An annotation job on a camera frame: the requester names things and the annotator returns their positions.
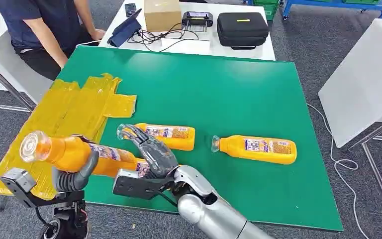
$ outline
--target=person's hand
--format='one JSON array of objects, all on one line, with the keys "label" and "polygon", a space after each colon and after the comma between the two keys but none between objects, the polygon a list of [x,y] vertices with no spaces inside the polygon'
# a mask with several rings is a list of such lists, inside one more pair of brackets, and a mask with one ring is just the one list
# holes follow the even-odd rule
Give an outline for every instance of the person's hand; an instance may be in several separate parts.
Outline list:
[{"label": "person's hand", "polygon": [[98,41],[103,38],[105,33],[106,31],[102,29],[96,29],[94,32],[90,33],[90,36],[92,36],[93,40]]}]

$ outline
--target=plastic bottle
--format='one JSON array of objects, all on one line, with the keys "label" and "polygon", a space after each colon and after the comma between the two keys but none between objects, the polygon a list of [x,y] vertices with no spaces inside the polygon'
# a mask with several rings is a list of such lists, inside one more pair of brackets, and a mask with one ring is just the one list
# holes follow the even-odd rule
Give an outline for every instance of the plastic bottle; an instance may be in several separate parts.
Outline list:
[{"label": "plastic bottle", "polygon": [[291,164],[296,159],[296,145],[285,139],[233,135],[213,136],[211,151],[225,152],[232,157],[270,163]]},{"label": "plastic bottle", "polygon": [[138,123],[135,126],[162,141],[170,149],[191,151],[194,149],[195,129],[187,126],[168,126]]},{"label": "plastic bottle", "polygon": [[57,169],[78,172],[87,162],[91,151],[99,152],[93,174],[116,177],[120,168],[139,171],[142,176],[148,169],[144,159],[117,148],[83,142],[79,137],[48,137],[41,131],[27,135],[21,143],[20,156],[25,162],[46,161]]}]

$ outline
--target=person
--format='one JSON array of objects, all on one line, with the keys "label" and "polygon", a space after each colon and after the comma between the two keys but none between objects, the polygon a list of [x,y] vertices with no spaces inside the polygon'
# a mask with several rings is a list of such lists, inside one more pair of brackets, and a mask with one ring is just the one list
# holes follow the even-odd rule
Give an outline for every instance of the person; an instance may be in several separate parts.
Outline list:
[{"label": "person", "polygon": [[0,13],[16,54],[50,80],[55,80],[77,44],[100,40],[105,34],[95,28],[88,0],[0,0]]}]

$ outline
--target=bottle neck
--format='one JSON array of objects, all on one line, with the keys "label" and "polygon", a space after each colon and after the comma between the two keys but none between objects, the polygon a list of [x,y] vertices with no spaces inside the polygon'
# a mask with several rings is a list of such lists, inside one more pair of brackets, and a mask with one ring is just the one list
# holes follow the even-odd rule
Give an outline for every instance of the bottle neck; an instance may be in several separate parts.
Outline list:
[{"label": "bottle neck", "polygon": [[49,139],[51,141],[50,150],[43,161],[54,163],[58,161],[65,152],[65,139],[57,137],[49,137]]},{"label": "bottle neck", "polygon": [[227,138],[220,138],[219,151],[226,152],[228,149],[229,141]]}]

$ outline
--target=yellow tape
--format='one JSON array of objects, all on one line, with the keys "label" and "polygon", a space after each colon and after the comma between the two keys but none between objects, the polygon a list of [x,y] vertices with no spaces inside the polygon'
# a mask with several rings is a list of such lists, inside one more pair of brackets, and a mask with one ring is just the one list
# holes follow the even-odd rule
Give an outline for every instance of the yellow tape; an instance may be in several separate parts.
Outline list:
[{"label": "yellow tape", "polygon": [[[50,164],[25,163],[19,157],[19,147],[24,137],[41,130],[48,136],[83,134],[99,142],[107,117],[131,117],[135,111],[136,96],[114,94],[121,79],[110,74],[89,77],[83,88],[77,82],[56,80],[41,102],[24,123],[0,162],[0,176],[13,167],[27,170],[36,180],[32,193],[43,199],[52,199],[55,190],[51,184]],[[12,195],[0,181],[0,194]]]}]

